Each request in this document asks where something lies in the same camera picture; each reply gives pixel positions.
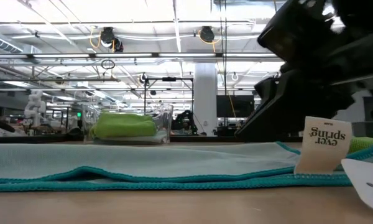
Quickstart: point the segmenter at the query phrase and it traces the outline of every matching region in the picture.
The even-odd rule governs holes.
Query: white paper
[[[353,159],[341,163],[361,200],[373,208],[373,164]]]

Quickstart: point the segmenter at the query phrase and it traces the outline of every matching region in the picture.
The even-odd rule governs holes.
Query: paper tag
[[[361,200],[373,208],[373,164],[353,159],[341,163]]]
[[[332,174],[346,157],[352,138],[350,122],[305,118],[303,146],[295,174]]]

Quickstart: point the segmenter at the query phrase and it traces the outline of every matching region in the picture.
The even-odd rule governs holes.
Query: yellow cable
[[[216,48],[214,47],[215,43],[211,43],[211,44],[213,44],[213,51],[214,51],[214,53],[216,53]],[[234,109],[234,104],[233,104],[233,102],[232,102],[231,95],[229,95],[229,91],[227,91],[227,94],[228,94],[228,97],[229,97],[229,102],[231,102],[232,112],[233,112],[234,117],[235,117],[235,119],[236,119],[236,113],[235,113],[235,109]]]
[[[94,31],[94,27],[91,27],[90,44],[91,44],[91,46],[92,46],[93,48],[98,48],[99,45],[101,44],[101,32],[102,32],[102,31],[99,32],[98,45],[97,45],[97,46],[95,46],[95,45],[93,44],[93,40],[91,40],[91,37],[93,36],[93,31]]]

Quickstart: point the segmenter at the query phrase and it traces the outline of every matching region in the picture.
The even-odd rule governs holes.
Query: light blue towel
[[[373,162],[373,146],[348,158]],[[297,150],[281,143],[205,147],[0,144],[0,191],[351,184],[340,171],[293,175],[298,159]]]

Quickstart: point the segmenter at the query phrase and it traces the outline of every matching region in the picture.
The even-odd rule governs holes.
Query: wooden table
[[[362,224],[373,210],[352,187],[21,192],[0,193],[0,223]]]

